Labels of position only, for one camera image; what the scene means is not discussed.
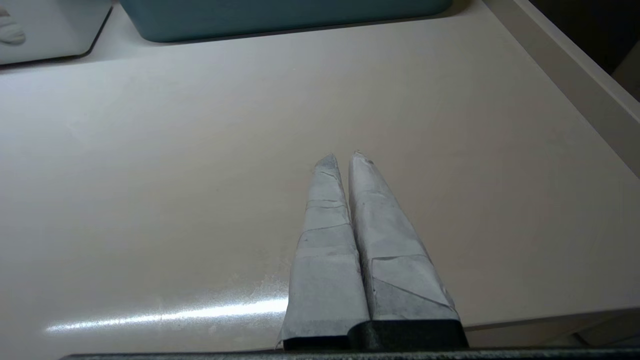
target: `beige surface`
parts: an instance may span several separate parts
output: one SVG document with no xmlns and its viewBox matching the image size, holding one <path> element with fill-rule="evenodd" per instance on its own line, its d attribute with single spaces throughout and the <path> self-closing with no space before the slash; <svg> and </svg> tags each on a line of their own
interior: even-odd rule
<svg viewBox="0 0 640 360">
<path fill-rule="evenodd" d="M 640 181 L 482 3 L 164 47 L 122 15 L 119 53 L 0 74 L 0 357 L 271 346 L 355 149 L 465 325 L 640 305 Z"/>
</svg>

